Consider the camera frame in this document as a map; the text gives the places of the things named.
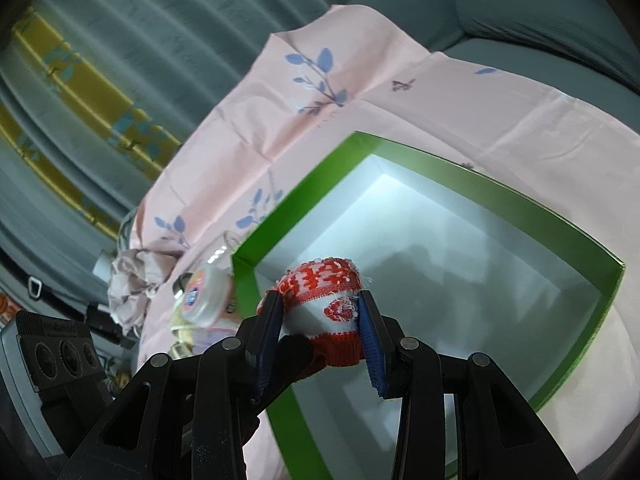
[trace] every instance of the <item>teal curtain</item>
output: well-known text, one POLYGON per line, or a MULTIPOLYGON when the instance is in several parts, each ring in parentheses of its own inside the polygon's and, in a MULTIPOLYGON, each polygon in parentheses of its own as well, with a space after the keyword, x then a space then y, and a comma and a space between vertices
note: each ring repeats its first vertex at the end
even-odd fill
POLYGON ((106 302, 93 265, 114 250, 117 225, 170 160, 161 141, 179 148, 269 34, 350 1, 34 0, 30 16, 59 40, 43 40, 36 56, 20 42, 35 27, 25 20, 0 53, 0 246, 61 293, 106 302), (91 91, 65 94, 82 78, 91 89, 88 66, 130 101, 117 118, 92 109, 105 103, 91 91), (141 140, 123 147, 125 130, 141 140))

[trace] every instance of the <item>label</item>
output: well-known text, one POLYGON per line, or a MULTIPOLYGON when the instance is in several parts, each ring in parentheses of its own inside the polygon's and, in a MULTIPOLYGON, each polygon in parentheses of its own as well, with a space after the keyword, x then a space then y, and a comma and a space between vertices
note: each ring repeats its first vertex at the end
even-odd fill
POLYGON ((202 291, 205 279, 206 274, 202 269, 196 272, 191 277, 189 283, 187 284, 187 290, 185 291, 184 299, 182 300, 183 312, 190 312, 191 310, 193 310, 193 305, 195 305, 196 301, 198 300, 198 295, 202 291))
POLYGON ((50 337, 76 337, 78 332, 76 326, 70 321, 54 321, 49 319, 42 320, 42 328, 44 335, 50 337))

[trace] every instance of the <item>camera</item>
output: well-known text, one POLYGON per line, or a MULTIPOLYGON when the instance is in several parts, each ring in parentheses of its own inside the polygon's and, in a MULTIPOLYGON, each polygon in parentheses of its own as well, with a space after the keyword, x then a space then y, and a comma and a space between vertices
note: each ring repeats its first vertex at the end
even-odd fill
POLYGON ((88 326, 20 311, 0 333, 3 480, 62 471, 111 405, 88 326))

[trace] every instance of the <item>knitted sock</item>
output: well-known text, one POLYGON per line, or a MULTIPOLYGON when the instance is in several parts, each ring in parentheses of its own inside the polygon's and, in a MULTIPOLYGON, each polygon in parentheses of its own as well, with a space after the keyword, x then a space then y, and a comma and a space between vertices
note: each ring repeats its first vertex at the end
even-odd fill
POLYGON ((284 298, 283 326, 314 345, 315 359, 305 376, 324 366, 352 366, 362 358, 358 302, 362 290, 351 260, 324 258, 300 265, 275 285, 284 298))

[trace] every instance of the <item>camera lens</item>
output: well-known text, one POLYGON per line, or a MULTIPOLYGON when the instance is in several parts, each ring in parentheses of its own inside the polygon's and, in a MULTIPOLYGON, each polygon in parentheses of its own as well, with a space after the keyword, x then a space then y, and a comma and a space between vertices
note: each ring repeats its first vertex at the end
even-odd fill
POLYGON ((74 377, 78 377, 82 371, 82 365, 76 348, 69 341, 63 341, 60 343, 60 355, 69 373, 74 377))
POLYGON ((96 365, 95 355, 94 355, 94 352, 91 350, 89 343, 84 343, 84 346, 82 347, 82 353, 84 353, 84 358, 89 363, 89 366, 91 366, 92 368, 95 368, 95 365, 96 365))
POLYGON ((36 362, 38 363, 42 373, 49 379, 56 377, 56 361, 53 358, 51 350, 43 344, 36 346, 36 362))

